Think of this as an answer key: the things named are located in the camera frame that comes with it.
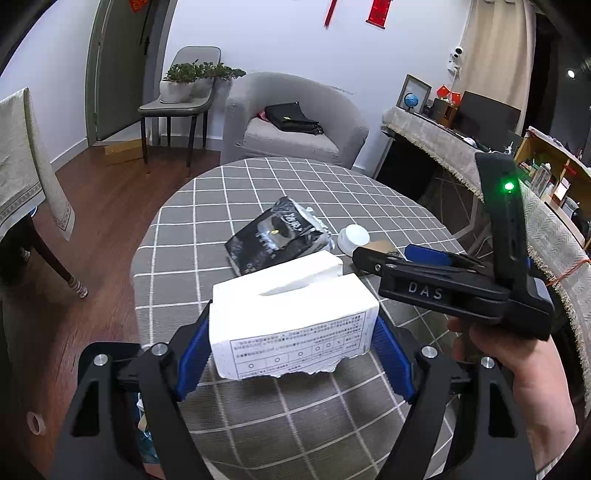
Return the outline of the person's right hand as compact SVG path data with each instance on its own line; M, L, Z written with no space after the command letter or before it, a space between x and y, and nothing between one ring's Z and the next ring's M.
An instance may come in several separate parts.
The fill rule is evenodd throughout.
M579 432L554 342L524 340L479 324L471 326L469 337L514 374L514 399L526 424L537 477L544 478Z

